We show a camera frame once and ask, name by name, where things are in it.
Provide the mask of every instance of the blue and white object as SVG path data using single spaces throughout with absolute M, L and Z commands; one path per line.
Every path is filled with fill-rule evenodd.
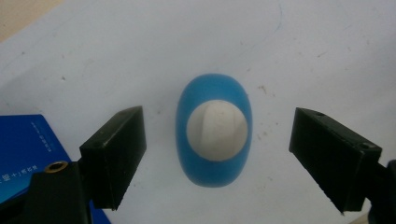
M 187 177 L 222 187 L 241 173 L 250 148 L 248 95 L 232 77 L 202 75 L 186 87 L 177 108 L 177 151 Z

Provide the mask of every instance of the white oval center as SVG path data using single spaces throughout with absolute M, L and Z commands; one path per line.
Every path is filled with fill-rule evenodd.
M 248 123 L 233 104 L 212 100 L 199 105 L 187 123 L 192 149 L 210 161 L 225 161 L 236 155 L 248 139 Z

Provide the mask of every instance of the blue oval object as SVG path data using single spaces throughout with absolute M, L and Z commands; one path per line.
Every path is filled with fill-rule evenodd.
M 197 107 L 210 101 L 230 103 L 245 117 L 246 141 L 236 154 L 226 160 L 206 159 L 189 142 L 187 130 L 191 114 Z M 233 182 L 247 161 L 251 133 L 252 116 L 248 95 L 232 77 L 220 74 L 202 75 L 191 81 L 181 94 L 176 121 L 177 152 L 185 174 L 193 183 L 204 187 L 223 187 Z

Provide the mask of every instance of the black metal part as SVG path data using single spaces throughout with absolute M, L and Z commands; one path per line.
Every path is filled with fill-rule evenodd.
M 0 223 L 92 223 L 89 200 L 117 209 L 145 151 L 142 107 L 123 110 L 80 147 L 79 161 L 50 164 L 27 195 L 1 203 Z
M 372 224 L 396 223 L 396 161 L 378 163 L 381 147 L 320 112 L 296 108 L 290 152 L 340 212 L 360 211 Z
M 117 113 L 80 151 L 94 206 L 117 209 L 146 151 L 142 107 Z

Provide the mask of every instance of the blue box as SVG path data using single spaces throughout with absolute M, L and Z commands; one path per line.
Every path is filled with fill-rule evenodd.
M 0 116 L 0 203 L 26 193 L 33 173 L 70 161 L 42 115 Z M 91 204 L 95 224 L 110 221 Z

